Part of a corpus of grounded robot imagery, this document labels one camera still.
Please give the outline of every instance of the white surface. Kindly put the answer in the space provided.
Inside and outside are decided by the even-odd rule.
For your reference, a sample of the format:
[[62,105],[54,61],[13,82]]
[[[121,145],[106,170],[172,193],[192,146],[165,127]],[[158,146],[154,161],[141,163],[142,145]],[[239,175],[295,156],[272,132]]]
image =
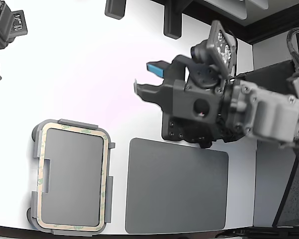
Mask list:
[[[146,62],[189,55],[210,26],[184,16],[182,38],[165,37],[163,6],[149,0],[128,0],[122,20],[104,15],[105,0],[8,4],[24,10],[29,34],[0,51],[0,226],[31,229],[26,210],[38,164],[32,129],[46,119],[69,119],[98,124],[117,143],[110,165],[112,223],[103,233],[126,234],[129,142],[162,141],[161,110],[134,94],[134,80],[160,84]],[[240,42],[238,71],[251,70],[252,47]],[[214,146],[230,155],[227,229],[252,225],[255,147],[249,140]]]

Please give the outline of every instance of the black mounting bracket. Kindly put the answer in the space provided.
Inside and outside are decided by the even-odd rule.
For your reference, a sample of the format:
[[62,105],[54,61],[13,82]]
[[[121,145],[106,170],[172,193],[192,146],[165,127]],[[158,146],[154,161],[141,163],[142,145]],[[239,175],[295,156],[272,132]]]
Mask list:
[[[193,0],[166,0],[164,6],[164,35],[173,39],[181,37],[182,13]],[[105,15],[122,19],[126,0],[106,0]]]
[[106,0],[105,15],[120,20],[125,15],[126,0]]
[[167,0],[164,10],[164,35],[181,37],[182,13],[193,0]]

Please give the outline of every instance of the black cable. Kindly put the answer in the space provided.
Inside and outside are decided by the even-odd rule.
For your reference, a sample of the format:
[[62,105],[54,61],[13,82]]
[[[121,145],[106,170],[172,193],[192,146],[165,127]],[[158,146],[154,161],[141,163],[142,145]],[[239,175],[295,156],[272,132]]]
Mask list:
[[[228,32],[234,37],[235,39],[235,43],[236,43],[236,57],[238,56],[238,39],[237,37],[233,34],[233,32],[231,30],[228,30]],[[235,64],[235,73],[234,73],[234,76],[237,75],[237,62]]]
[[287,35],[287,47],[291,57],[293,58],[294,64],[296,66],[296,70],[299,71],[299,54],[294,49],[292,39],[295,34],[299,34],[299,27],[296,27],[288,32]]

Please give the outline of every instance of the screw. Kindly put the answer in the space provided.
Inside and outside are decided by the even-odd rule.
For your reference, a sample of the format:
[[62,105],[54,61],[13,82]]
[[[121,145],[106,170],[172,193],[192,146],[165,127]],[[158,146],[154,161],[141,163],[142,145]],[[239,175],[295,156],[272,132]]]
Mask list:
[[250,92],[250,89],[247,86],[242,85],[241,92],[243,94],[248,94]]
[[216,88],[216,92],[217,92],[217,93],[222,93],[223,90],[222,90],[220,87],[217,87],[217,88]]
[[294,104],[296,102],[296,98],[294,96],[289,96],[288,101],[290,104]]
[[241,130],[241,128],[242,128],[241,123],[237,123],[236,126],[235,126],[235,130],[236,130],[237,132],[239,132],[239,131]]

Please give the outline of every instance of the black device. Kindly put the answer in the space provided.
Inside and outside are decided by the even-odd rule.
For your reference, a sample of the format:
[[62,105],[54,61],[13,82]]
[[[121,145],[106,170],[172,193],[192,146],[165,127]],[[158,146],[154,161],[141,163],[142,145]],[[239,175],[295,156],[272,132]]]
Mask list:
[[[161,107],[165,140],[209,148],[219,139],[233,142],[247,135],[299,148],[299,55],[290,44],[296,33],[298,28],[287,39],[292,61],[236,75],[238,41],[231,45],[221,23],[213,21],[209,38],[192,47],[191,58],[178,55],[170,64],[147,63],[163,83],[135,82],[135,92]],[[291,130],[281,131],[285,126]]]
[[23,11],[11,11],[5,1],[0,0],[0,50],[22,35],[27,35]]

